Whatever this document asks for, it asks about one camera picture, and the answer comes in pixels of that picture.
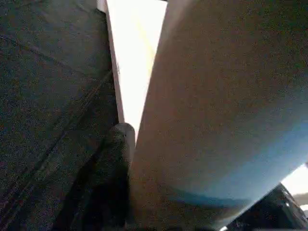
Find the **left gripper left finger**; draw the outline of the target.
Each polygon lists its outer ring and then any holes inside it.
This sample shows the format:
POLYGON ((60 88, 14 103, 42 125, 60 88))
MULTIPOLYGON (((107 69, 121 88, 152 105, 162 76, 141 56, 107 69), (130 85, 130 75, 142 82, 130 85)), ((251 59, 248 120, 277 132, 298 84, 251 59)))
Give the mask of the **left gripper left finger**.
POLYGON ((134 128, 128 123, 113 126, 79 171, 52 230, 124 229, 129 211, 128 169, 134 148, 134 128))

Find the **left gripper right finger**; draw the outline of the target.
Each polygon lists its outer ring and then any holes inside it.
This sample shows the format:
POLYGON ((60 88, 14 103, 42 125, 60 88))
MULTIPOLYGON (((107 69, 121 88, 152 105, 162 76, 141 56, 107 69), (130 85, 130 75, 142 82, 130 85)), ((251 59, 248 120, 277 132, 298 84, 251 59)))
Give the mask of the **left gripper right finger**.
POLYGON ((227 226, 228 231, 307 229, 304 211, 281 183, 227 226))

